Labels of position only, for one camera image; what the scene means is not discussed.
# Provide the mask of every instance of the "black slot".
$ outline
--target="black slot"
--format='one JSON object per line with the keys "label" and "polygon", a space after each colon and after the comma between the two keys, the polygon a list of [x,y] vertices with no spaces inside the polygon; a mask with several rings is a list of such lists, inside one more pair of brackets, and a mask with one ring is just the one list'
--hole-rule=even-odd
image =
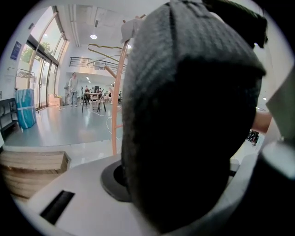
{"label": "black slot", "polygon": [[71,192],[61,191],[40,216],[48,222],[55,224],[74,195],[75,194]]}

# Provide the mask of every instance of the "poster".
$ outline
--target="poster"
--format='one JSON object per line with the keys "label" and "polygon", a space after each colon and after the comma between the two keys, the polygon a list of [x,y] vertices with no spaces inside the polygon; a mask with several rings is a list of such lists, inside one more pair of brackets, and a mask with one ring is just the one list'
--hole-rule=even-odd
{"label": "poster", "polygon": [[21,47],[22,47],[22,45],[18,41],[16,41],[16,43],[15,43],[15,45],[13,47],[11,56],[10,56],[10,58],[12,60],[15,60],[16,61],[18,59],[18,54],[19,54],[19,51],[20,51],[20,48]]}

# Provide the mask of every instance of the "stairs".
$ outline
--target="stairs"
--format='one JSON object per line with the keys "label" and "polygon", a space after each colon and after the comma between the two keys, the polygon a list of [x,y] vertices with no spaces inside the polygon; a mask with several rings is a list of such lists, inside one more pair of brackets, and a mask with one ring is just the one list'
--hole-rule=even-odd
{"label": "stairs", "polygon": [[13,197],[27,201],[68,169],[65,152],[21,153],[3,151],[0,170]]}

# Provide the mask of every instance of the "gray knit fabric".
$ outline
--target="gray knit fabric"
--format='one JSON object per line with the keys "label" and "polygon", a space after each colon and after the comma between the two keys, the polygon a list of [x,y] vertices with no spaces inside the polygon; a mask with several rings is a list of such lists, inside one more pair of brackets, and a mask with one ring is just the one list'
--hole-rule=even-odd
{"label": "gray knit fabric", "polygon": [[142,23],[124,80],[122,163],[134,204],[162,233],[203,216],[246,139],[265,70],[200,0]]}

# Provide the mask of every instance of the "floor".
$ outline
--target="floor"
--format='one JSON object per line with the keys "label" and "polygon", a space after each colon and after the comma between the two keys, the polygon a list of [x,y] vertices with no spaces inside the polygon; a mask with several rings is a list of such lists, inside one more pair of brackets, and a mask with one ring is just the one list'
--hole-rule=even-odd
{"label": "floor", "polygon": [[[15,152],[66,151],[71,168],[105,158],[112,153],[112,105],[102,109],[82,107],[48,107],[40,111],[36,124],[26,130],[18,129],[5,141],[3,148]],[[122,123],[118,112],[117,124]],[[122,128],[117,129],[117,153],[122,145]]]}

